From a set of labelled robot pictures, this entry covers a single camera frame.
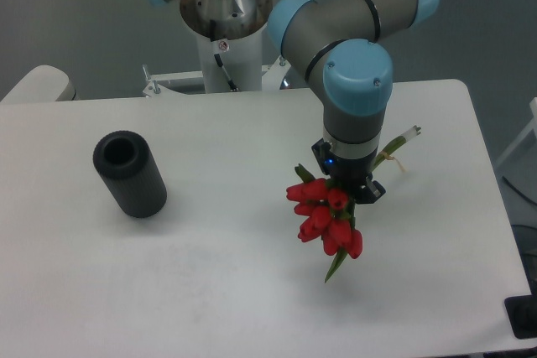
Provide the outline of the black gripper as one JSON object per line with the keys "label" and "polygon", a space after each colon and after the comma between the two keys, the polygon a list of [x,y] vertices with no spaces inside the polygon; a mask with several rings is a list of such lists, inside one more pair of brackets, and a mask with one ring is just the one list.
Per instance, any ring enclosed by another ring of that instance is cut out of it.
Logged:
{"label": "black gripper", "polygon": [[354,193],[356,204],[374,204],[385,195],[385,188],[373,179],[374,153],[358,159],[343,158],[324,139],[312,145],[311,150],[321,172],[347,192]]}

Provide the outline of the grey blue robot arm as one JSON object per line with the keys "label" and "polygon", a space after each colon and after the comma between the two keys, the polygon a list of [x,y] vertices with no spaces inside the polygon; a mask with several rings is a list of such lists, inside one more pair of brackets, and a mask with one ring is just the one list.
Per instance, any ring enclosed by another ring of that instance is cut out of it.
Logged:
{"label": "grey blue robot arm", "polygon": [[322,103],[323,137],[312,148],[321,171],[358,204],[384,194],[373,160],[393,63],[379,40],[429,18],[440,0],[150,1],[179,2],[208,93],[266,87],[260,36],[267,34]]}

